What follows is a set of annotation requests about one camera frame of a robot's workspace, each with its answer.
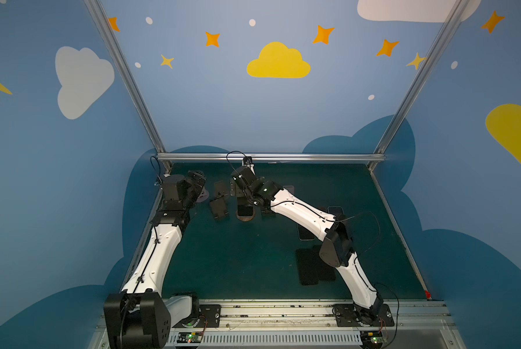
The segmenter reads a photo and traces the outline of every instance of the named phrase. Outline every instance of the ventilation grille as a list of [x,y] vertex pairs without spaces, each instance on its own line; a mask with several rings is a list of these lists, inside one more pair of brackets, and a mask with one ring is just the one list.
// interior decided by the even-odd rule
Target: ventilation grille
[[[166,346],[196,346],[177,343],[178,333],[170,333]],[[206,332],[203,346],[331,346],[361,345],[359,331],[240,331]]]

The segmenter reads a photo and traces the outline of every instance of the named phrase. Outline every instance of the blue wall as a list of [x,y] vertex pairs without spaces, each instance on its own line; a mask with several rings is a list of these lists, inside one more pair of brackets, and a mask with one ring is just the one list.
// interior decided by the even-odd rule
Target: blue wall
[[[489,33],[481,26],[493,11],[505,18]],[[521,333],[521,163],[486,127],[508,103],[521,106],[521,0],[482,1],[375,170],[432,297],[446,301],[469,349],[514,347],[509,323]]]
[[[116,18],[115,35],[169,151],[200,145],[373,152],[386,124],[372,129],[362,145],[340,139],[330,145],[324,139],[317,150],[312,142],[351,137],[394,114],[416,74],[415,66],[406,65],[417,52],[425,56],[441,25],[423,23],[425,13],[422,22],[368,20],[350,0],[103,0],[103,5]],[[327,45],[313,44],[318,26],[334,27]],[[206,46],[205,32],[220,34],[219,47]],[[376,56],[384,39],[399,43],[391,56]],[[248,63],[273,41],[298,49],[310,73],[301,79],[250,76]],[[173,58],[173,69],[160,65],[162,55]]]
[[83,348],[121,286],[157,187],[121,78],[82,116],[55,54],[111,61],[82,0],[0,3],[0,348]]

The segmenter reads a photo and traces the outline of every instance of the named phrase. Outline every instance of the dark green mat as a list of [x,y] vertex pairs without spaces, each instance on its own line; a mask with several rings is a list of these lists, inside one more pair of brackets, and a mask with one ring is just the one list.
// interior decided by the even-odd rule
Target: dark green mat
[[[216,181],[226,181],[229,188],[231,167],[227,163],[176,164],[172,173],[189,170],[205,173],[211,195]],[[425,299],[364,165],[256,164],[255,172],[281,185],[293,185],[295,195],[312,206],[342,206],[347,217],[363,211],[375,213],[381,225],[380,240],[359,258],[367,277],[372,283],[386,284],[401,299]],[[173,254],[162,297],[194,291],[202,299],[351,299],[338,273],[334,282],[300,284],[295,250],[321,242],[300,241],[295,222],[278,214],[262,217],[258,208],[254,220],[241,222],[235,216],[234,197],[228,201],[229,217],[216,222],[208,201],[191,211],[196,215]],[[373,244],[378,229],[372,215],[364,213],[347,222],[356,250]],[[388,290],[377,289],[385,299],[394,298]]]

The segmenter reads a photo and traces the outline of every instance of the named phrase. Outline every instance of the white robotic arm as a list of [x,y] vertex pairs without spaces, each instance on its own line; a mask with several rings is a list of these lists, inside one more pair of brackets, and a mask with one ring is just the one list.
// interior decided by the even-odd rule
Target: white robotic arm
[[173,252],[190,220],[206,178],[190,171],[187,177],[163,180],[162,203],[142,258],[122,292],[110,294],[103,305],[112,349],[162,348],[169,329],[182,319],[199,317],[198,297],[176,295],[162,300],[163,280]]
[[[272,211],[299,223],[323,242],[327,236],[327,231],[332,229],[336,220],[336,217],[332,214],[308,205],[286,189],[282,189],[274,195],[274,200],[271,201],[270,206]],[[355,252],[350,254],[347,266],[337,266],[337,264],[335,263],[332,266],[338,270],[344,282],[346,282],[354,302],[369,309],[375,303],[377,292],[371,286],[361,265],[359,265],[357,254]]]
[[356,305],[356,318],[365,325],[375,323],[383,300],[363,272],[344,223],[299,200],[281,185],[257,177],[252,164],[237,168],[231,176],[250,204],[294,220],[322,241],[319,255],[344,279]]

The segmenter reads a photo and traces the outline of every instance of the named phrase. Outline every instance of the metal frame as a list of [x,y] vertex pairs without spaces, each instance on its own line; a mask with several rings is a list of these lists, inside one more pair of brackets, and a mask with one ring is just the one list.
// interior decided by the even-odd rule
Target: metal frame
[[[259,154],[247,154],[251,156],[253,160],[260,162],[267,161],[324,161],[324,162],[366,162],[371,173],[371,177],[376,185],[376,188],[383,200],[383,204],[389,214],[391,222],[395,227],[395,231],[400,237],[412,268],[414,269],[422,287],[426,290],[427,287],[424,283],[423,278],[419,272],[419,269],[411,255],[410,249],[404,240],[404,237],[394,219],[388,202],[386,201],[384,194],[378,184],[377,179],[373,173],[373,170],[377,163],[385,160],[384,152],[396,134],[400,124],[404,121],[408,111],[416,100],[420,93],[425,81],[429,78],[434,66],[444,52],[446,46],[452,39],[456,29],[460,25],[461,16],[468,4],[469,0],[457,0],[453,6],[449,16],[445,23],[441,27],[438,36],[432,44],[432,47],[428,51],[426,60],[424,61],[421,68],[418,70],[414,80],[412,81],[410,88],[408,89],[403,101],[399,105],[395,115],[393,116],[390,124],[385,130],[381,137],[374,154],[271,154],[271,153],[259,153]],[[106,44],[108,51],[117,67],[123,82],[131,96],[131,99],[144,123],[154,147],[158,152],[158,159],[164,164],[166,171],[170,172],[172,167],[172,160],[178,161],[225,161],[226,154],[213,154],[213,153],[168,153],[163,145],[162,139],[159,132],[154,124],[152,116],[146,107],[143,96],[140,93],[138,86],[130,72],[130,68],[124,54],[118,44],[118,41],[113,33],[107,15],[100,0],[84,0],[84,3],[88,7],[88,10]],[[230,154],[228,158],[232,161],[241,160],[241,154]],[[154,206],[150,213],[150,218],[157,209],[161,199],[161,192],[158,193]],[[125,276],[125,281],[132,273],[135,265],[138,263],[142,252],[145,247],[145,242],[150,231],[150,223],[147,223],[140,237],[137,250],[133,255],[129,269]],[[305,334],[315,336],[326,336],[324,341],[313,340],[305,342],[303,339],[298,342],[289,342],[282,339],[275,342],[276,345],[344,345],[354,344],[358,337],[355,337],[356,331],[359,333],[357,328],[338,328],[334,322],[332,315],[332,304],[339,302],[351,302],[351,300],[201,300],[201,304],[221,304],[221,327],[218,329],[207,329],[205,336],[205,344],[209,346],[227,346],[227,345],[262,345],[264,342],[247,341],[243,340],[244,336],[255,335],[262,333],[264,335],[263,341],[266,336],[268,338],[279,338],[280,333],[293,336],[304,336]],[[387,301],[391,307],[393,313],[396,312],[396,300]],[[364,327],[362,330],[378,330],[378,328]],[[453,349],[466,349],[460,334],[454,326],[454,322],[443,302],[435,301],[406,301],[400,302],[399,318],[398,318],[398,330],[423,330],[432,329],[439,330],[445,340],[447,346]],[[232,332],[232,336],[228,336],[226,333]],[[178,330],[173,329],[173,333],[170,336],[169,344],[173,344],[176,338]],[[240,337],[236,341],[233,333],[239,333]],[[335,336],[342,336],[342,333],[348,334],[348,336],[354,336],[354,338],[341,337],[342,340],[328,340],[328,338],[334,338]],[[225,342],[226,339],[232,338],[231,342]],[[106,327],[104,323],[104,317],[100,317],[100,321],[96,326],[96,331],[91,339],[89,348],[91,349],[107,349],[109,344],[107,343]]]
[[379,192],[379,196],[381,197],[381,200],[383,201],[384,208],[387,210],[387,214],[389,215],[389,219],[392,222],[392,226],[395,228],[396,233],[400,237],[400,241],[402,241],[402,244],[404,246],[404,250],[406,251],[406,255],[408,256],[408,260],[410,260],[410,264],[412,265],[412,269],[414,269],[414,272],[416,273],[416,277],[421,283],[421,287],[427,291],[428,287],[425,285],[424,278],[420,274],[420,270],[418,269],[418,265],[416,265],[416,261],[414,260],[414,257],[412,256],[412,253],[410,252],[410,248],[408,248],[408,244],[406,243],[406,240],[404,240],[404,236],[402,235],[402,232],[400,231],[400,227],[398,226],[398,223],[396,222],[395,216],[392,214],[391,207],[389,206],[389,203],[387,202],[387,198],[384,197],[383,190],[381,189],[381,185],[379,185],[379,182],[377,181],[377,178],[375,177],[375,174],[373,171],[369,172],[371,174],[371,178],[373,179],[373,183],[375,184],[375,187],[377,188],[377,192]]
[[[338,327],[333,304],[345,299],[201,299],[200,304],[220,304],[220,327],[207,328],[204,346],[316,346],[359,345],[360,331],[378,327]],[[426,300],[385,301],[396,317],[398,331],[434,330],[452,349],[466,349],[445,303]],[[166,347],[174,347],[179,332],[173,328]],[[177,343],[177,347],[196,344]],[[103,317],[88,349],[108,349]]]
[[[113,29],[109,25],[109,20],[107,14],[105,13],[105,9],[103,8],[100,0],[84,0],[84,3],[88,7],[88,11],[92,16],[94,23],[98,31],[100,32],[103,41],[105,42],[105,46],[117,67],[117,71],[123,82],[125,83],[125,87],[129,92],[129,95],[134,103],[134,106],[137,109],[142,122],[144,123],[144,127],[152,140],[152,144],[156,148],[158,152],[165,152],[166,148],[163,146],[162,138],[159,135],[158,129],[154,124],[154,120],[146,107],[146,103],[144,102],[144,98],[138,89],[137,83],[130,72],[129,65],[125,59],[123,51],[121,50],[121,46],[119,45],[117,38],[115,37],[115,33],[113,33]],[[171,171],[171,162],[165,161],[164,166],[166,171]]]
[[[384,154],[278,154],[278,153],[245,153],[253,161],[384,161]],[[208,153],[208,152],[161,152],[159,160],[194,160],[194,161],[226,161],[226,156],[232,161],[241,161],[241,153]]]
[[[416,77],[410,84],[408,92],[406,92],[403,101],[400,103],[400,106],[398,107],[395,115],[392,117],[392,120],[381,137],[381,140],[377,144],[374,153],[384,154],[384,151],[387,149],[390,142],[392,141],[392,138],[398,131],[400,124],[402,124],[404,118],[408,114],[408,111],[410,111],[410,108],[416,101],[416,98],[418,97],[422,87],[424,87],[425,81],[428,80],[433,68],[437,64],[439,58],[445,51],[446,46],[451,41],[451,38],[460,25],[462,13],[464,12],[468,3],[469,0],[457,0],[457,2],[454,4],[451,12],[449,13],[449,16],[447,16],[445,23],[441,27],[441,30],[439,30],[432,47],[429,49],[423,66],[418,70],[418,73],[416,73]],[[369,164],[369,170],[373,171],[376,165],[377,163],[372,161]]]

